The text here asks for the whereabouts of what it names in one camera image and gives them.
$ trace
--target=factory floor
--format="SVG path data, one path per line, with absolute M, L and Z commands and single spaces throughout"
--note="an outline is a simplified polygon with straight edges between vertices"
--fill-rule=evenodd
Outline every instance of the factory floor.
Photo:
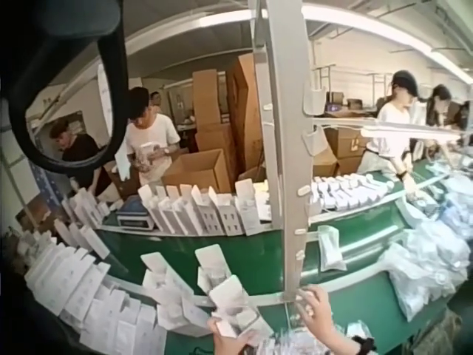
M 452 298 L 449 307 L 462 319 L 462 327 L 454 342 L 454 355 L 473 354 L 473 275 Z

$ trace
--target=black wristband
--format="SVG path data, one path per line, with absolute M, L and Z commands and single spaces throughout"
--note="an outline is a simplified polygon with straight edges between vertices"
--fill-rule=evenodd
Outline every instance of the black wristband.
M 400 173 L 400 174 L 396 174 L 396 177 L 402 181 L 404 179 L 404 176 L 407 175 L 407 170 L 404 170 L 404 172 Z
M 370 351 L 376 351 L 375 340 L 373 338 L 363 339 L 355 335 L 352 340 L 361 345 L 360 351 L 356 355 L 367 355 Z

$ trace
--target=white t-shirt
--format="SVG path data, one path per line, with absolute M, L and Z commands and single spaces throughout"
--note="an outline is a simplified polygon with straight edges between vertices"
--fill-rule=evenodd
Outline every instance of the white t-shirt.
M 409 108 L 409 114 L 411 116 L 411 124 L 425 126 L 427 117 L 427 103 L 415 101 Z
M 153 124 L 146 129 L 138 129 L 134 124 L 129 124 L 126 128 L 125 142 L 127 154 L 136 154 L 142 152 L 142 146 L 153 143 L 160 148 L 166 148 L 180 141 L 174 124 L 171 119 L 160 113 L 156 114 Z M 140 183 L 146 185 L 151 182 L 160 182 L 161 177 L 171 165 L 171 157 L 163 157 L 152 163 L 150 172 L 140 172 Z
M 378 114 L 378 121 L 396 124 L 409 124 L 410 114 L 407 109 L 400 111 L 396 106 L 388 102 Z M 409 138 L 399 135 L 387 134 L 386 137 L 372 138 L 367 148 L 377 152 L 383 158 L 400 158 L 404 151 L 409 149 Z

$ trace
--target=ceiling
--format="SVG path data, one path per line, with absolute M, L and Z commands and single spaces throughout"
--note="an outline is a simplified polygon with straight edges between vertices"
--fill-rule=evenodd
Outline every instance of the ceiling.
M 457 63 L 465 67 L 473 67 L 471 53 L 463 48 L 451 33 L 445 30 L 446 21 L 441 17 L 432 15 L 432 4 L 443 1 L 443 6 L 454 6 L 454 1 L 463 0 L 438 0 L 438 1 L 388 1 L 388 0 L 324 0 L 307 1 L 331 6 L 350 8 L 360 13 L 369 13 L 380 16 L 384 21 L 399 25 L 405 24 L 406 30 L 424 40 L 433 40 L 430 44 L 439 47 L 451 47 L 448 55 Z M 124 30 L 125 36 L 130 36 L 172 16 L 188 12 L 189 14 L 202 7 L 219 8 L 221 11 L 238 10 L 246 8 L 246 1 L 237 0 L 124 0 Z M 430 17 L 423 18 L 424 9 L 429 9 Z M 315 38 L 333 33 L 333 25 L 309 21 L 307 32 Z M 215 27 L 199 29 L 169 38 L 150 46 L 129 57 L 129 76 L 159 77 L 166 79 L 182 80 L 190 78 L 193 71 L 209 67 L 224 70 L 235 56 L 251 50 L 251 33 L 249 23 L 224 24 Z M 66 83 L 84 68 L 94 57 L 97 51 L 90 47 L 81 53 L 54 81 L 52 84 Z

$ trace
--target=green conveyor belt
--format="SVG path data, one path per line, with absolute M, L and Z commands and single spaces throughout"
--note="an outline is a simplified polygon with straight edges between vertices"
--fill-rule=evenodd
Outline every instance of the green conveyor belt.
M 416 177 L 418 182 L 421 178 L 433 177 L 432 173 L 425 169 L 425 163 L 416 164 L 415 171 L 420 175 Z M 375 178 L 384 180 L 380 175 Z M 396 183 L 395 191 L 399 189 L 401 185 Z M 112 216 L 107 223 L 116 225 L 116 219 Z M 340 231 L 342 247 L 383 231 L 388 231 L 390 236 L 406 228 L 394 203 L 323 224 L 334 226 Z M 316 228 L 317 225 L 312 225 L 311 230 Z M 198 264 L 194 251 L 218 243 L 230 269 L 240 278 L 250 295 L 282 291 L 283 255 L 280 231 L 269 231 L 250 237 L 162 237 L 161 241 L 132 233 L 99 231 L 99 234 L 110 248 L 113 257 L 128 270 L 124 272 L 123 267 L 118 267 L 116 261 L 110 260 L 112 264 L 110 274 L 132 283 L 141 284 L 143 279 L 145 266 L 141 262 L 140 255 L 159 251 L 195 293 L 202 295 L 202 291 L 197 287 Z M 381 243 L 381 246 L 387 246 L 387 241 Z M 308 243 L 302 284 L 326 282 L 358 271 L 373 264 L 382 251 L 383 248 L 378 248 L 369 256 L 358 258 L 348 265 L 348 271 L 329 271 L 320 275 L 316 271 L 319 267 L 318 243 Z M 335 321 L 339 325 L 346 326 L 349 322 L 363 320 L 372 331 L 380 354 L 393 349 L 424 327 L 429 320 L 441 313 L 447 302 L 438 300 L 429 304 L 421 314 L 408 323 L 398 307 L 397 298 L 386 273 L 377 274 L 349 288 L 333 292 L 330 297 Z M 259 310 L 275 331 L 287 327 L 287 312 L 284 305 L 260 307 Z M 211 349 L 211 338 L 194 339 L 169 332 L 166 354 L 189 354 L 197 346 Z

